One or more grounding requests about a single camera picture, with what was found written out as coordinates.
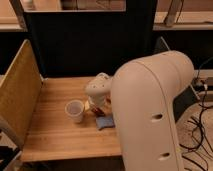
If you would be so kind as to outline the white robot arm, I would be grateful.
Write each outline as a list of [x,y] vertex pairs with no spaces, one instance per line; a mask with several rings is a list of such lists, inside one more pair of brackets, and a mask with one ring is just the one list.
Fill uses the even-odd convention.
[[193,75],[188,56],[166,51],[131,60],[112,77],[100,73],[87,84],[90,105],[111,100],[126,171],[184,171],[173,101]]

